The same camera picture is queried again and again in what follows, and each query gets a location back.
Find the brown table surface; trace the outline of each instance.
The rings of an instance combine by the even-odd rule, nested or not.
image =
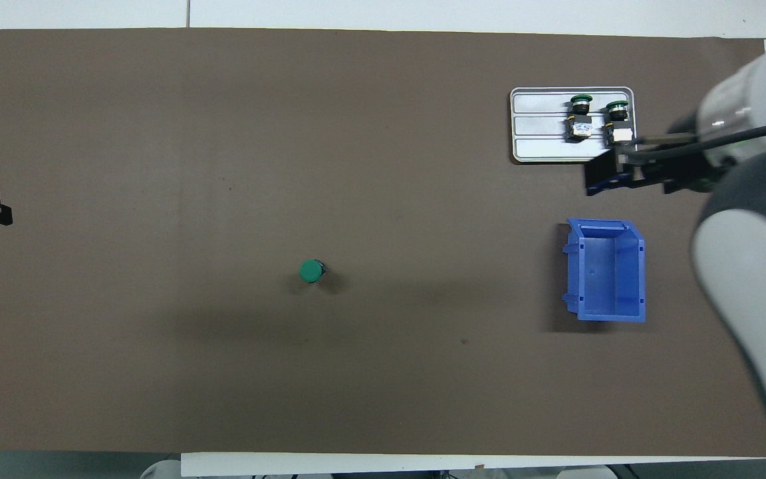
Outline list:
[[[690,267],[705,195],[587,198],[511,161],[507,105],[627,85],[660,133],[761,51],[0,31],[0,448],[766,455]],[[644,234],[645,324],[565,311],[568,216]]]

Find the green button cap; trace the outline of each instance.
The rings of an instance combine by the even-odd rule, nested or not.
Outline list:
[[[301,264],[301,279],[307,283],[314,283],[321,279],[321,276],[327,270],[324,268],[323,263],[317,259],[307,259]]]

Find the blue plastic bin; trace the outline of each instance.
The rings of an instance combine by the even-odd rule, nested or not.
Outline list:
[[[567,309],[581,321],[646,321],[646,251],[638,228],[620,220],[567,221]]]

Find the metal tray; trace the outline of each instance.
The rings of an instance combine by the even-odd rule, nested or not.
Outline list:
[[[592,137],[580,143],[566,141],[564,123],[569,115],[569,98],[592,95],[590,117]],[[634,94],[624,86],[519,87],[510,92],[510,127],[513,158],[519,163],[580,163],[608,149],[604,138],[604,106],[611,101],[628,101],[628,118],[636,136]]]

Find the cable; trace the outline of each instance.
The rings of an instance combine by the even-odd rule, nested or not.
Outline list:
[[[677,143],[693,143],[696,142],[696,134],[694,133],[667,133],[660,134],[659,136],[638,136],[630,142],[624,143],[623,146],[634,145],[675,145]]]
[[[638,473],[634,472],[634,470],[632,469],[632,465],[631,464],[623,464],[623,466],[626,467],[628,472],[632,473],[632,476],[634,476],[634,479],[640,479],[640,476],[638,476]]]
[[[622,479],[622,475],[619,473],[619,471],[616,470],[616,467],[614,467],[613,464],[605,464],[604,466],[614,473],[616,479]]]
[[[629,158],[635,160],[666,160],[667,158],[675,158],[678,156],[684,156],[689,154],[698,154],[698,152],[704,152],[718,146],[732,145],[737,142],[745,142],[754,138],[760,138],[766,136],[766,125],[757,128],[749,128],[749,130],[739,131],[732,134],[724,134],[718,138],[706,140],[705,142],[691,143],[686,146],[676,146],[675,148],[669,148],[665,150],[644,150],[641,152],[626,152],[625,154]]]

